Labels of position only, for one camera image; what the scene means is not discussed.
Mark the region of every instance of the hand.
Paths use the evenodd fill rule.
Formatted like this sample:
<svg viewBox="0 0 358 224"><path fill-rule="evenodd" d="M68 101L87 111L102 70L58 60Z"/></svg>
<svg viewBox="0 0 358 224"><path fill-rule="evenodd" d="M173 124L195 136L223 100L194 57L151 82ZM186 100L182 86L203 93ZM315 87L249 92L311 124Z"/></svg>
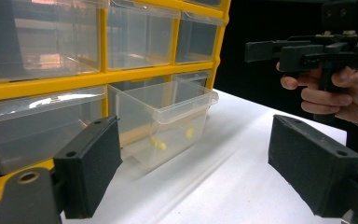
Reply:
<svg viewBox="0 0 358 224"><path fill-rule="evenodd" d="M300 74L299 78L282 77L281 84L287 90L304 86L301 108L312 114L336 114L339 119L358 123L358 70L345 67L332 75L334 85L343 88L342 93L319 91L322 68Z"/></svg>

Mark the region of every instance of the plastic bin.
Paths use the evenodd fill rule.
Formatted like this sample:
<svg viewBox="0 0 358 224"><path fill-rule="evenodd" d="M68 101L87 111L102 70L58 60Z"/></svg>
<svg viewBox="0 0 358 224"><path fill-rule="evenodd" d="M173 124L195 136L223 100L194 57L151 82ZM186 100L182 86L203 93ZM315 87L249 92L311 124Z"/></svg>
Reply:
<svg viewBox="0 0 358 224"><path fill-rule="evenodd" d="M109 69L131 69L170 63L174 19L180 11L125 0L110 2Z"/></svg>
<svg viewBox="0 0 358 224"><path fill-rule="evenodd" d="M102 117L106 88L0 102L0 175L53 157Z"/></svg>
<svg viewBox="0 0 358 224"><path fill-rule="evenodd" d="M223 20L217 18L182 12L175 62L211 61L217 27L223 24Z"/></svg>
<svg viewBox="0 0 358 224"><path fill-rule="evenodd" d="M173 76L173 80L180 82L192 82L204 87L208 77L212 76L211 70L203 70L198 72L181 73Z"/></svg>
<svg viewBox="0 0 358 224"><path fill-rule="evenodd" d="M147 167L155 167L200 138L215 91L190 82L166 82L110 98L117 106L120 144Z"/></svg>
<svg viewBox="0 0 358 224"><path fill-rule="evenodd" d="M103 0L0 0L0 82L100 70Z"/></svg>
<svg viewBox="0 0 358 224"><path fill-rule="evenodd" d="M186 2L212 8L220 8L221 0L185 0Z"/></svg>

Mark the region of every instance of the white table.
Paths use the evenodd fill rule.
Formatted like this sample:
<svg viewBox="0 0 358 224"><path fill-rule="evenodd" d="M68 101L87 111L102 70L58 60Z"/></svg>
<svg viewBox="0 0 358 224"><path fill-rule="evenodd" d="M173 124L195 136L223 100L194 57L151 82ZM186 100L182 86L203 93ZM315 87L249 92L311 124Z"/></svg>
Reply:
<svg viewBox="0 0 358 224"><path fill-rule="evenodd" d="M312 214L268 164L273 115L287 114L217 92L196 145L153 171L124 155L94 217L63 223L339 224ZM345 143L345 132L302 120Z"/></svg>

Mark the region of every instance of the black background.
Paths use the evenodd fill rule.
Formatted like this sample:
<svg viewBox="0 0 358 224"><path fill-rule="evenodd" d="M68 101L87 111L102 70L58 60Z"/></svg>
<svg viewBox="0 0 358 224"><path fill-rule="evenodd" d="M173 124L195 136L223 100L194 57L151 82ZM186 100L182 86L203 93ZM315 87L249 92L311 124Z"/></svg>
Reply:
<svg viewBox="0 0 358 224"><path fill-rule="evenodd" d="M312 119L312 114L301 110L301 89L288 91L281 86L282 73L275 69L277 60L246 63L244 52L247 42L322 34L321 6L321 3L232 0L214 87L261 105ZM357 126L339 119L328 125L347 131L347 147L358 151Z"/></svg>

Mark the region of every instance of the yellow object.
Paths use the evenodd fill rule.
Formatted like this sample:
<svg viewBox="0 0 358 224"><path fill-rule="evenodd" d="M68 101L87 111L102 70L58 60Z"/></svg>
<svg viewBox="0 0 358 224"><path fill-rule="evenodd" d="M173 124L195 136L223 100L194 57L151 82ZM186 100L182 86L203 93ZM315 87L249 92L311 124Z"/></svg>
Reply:
<svg viewBox="0 0 358 224"><path fill-rule="evenodd" d="M186 131L186 138L187 139L192 139L194 137L194 128L188 128Z"/></svg>
<svg viewBox="0 0 358 224"><path fill-rule="evenodd" d="M99 59L101 60L100 65L101 69L99 72L94 74L84 74L79 76L72 77L55 77L55 78L45 78L38 80L24 80L18 82L0 82L0 100L12 99L16 97L24 96L36 96L39 94L46 94L56 91L69 91L77 88L85 88L96 85L107 85L113 82L125 81L125 80L136 80L136 79L148 79L151 77L164 77L164 80L171 80L173 74L177 73L186 73L186 72L196 72L200 70L211 70L212 76L209 77L206 81L206 88L211 89L214 83L214 77L217 70L217 67L220 64L220 49L223 43L223 37L225 32L225 27L228 23L228 10L231 0L222 0L220 8L199 6L196 4L191 4L181 0L136 0L138 2L147 3L151 5L158 5L161 7L169 7L173 9L178 9L181 11L187 11L191 13L198 13L203 16L209 16L216 19L220 19L224 22L222 26L217 27L216 37L214 41L213 55L212 59L209 62L202 63L185 63L185 64L175 64L175 52L177 47L178 40L178 30L180 25L180 20L175 20L173 26L173 38L172 38L172 53L171 53L171 62L168 65L147 67L140 69L131 69L131 70L119 70L119 71L109 71L108 69L108 44L107 44L107 13L108 10L105 8L97 9L99 16ZM108 115L108 100L103 100L103 115ZM191 139L194 137L195 130L194 128L189 128L186 130L186 137ZM158 147L161 150L167 149L167 145L152 136L150 143ZM35 164L30 167L46 167L51 169L53 167L52 160L43 161L38 164ZM3 186L6 181L13 176L15 173L0 176L0 197L2 194Z"/></svg>
<svg viewBox="0 0 358 224"><path fill-rule="evenodd" d="M152 135L149 140L150 140L150 143L154 147L157 147L157 148L159 148L161 150L167 149L167 144L165 144L163 141L157 139L157 137L155 135Z"/></svg>

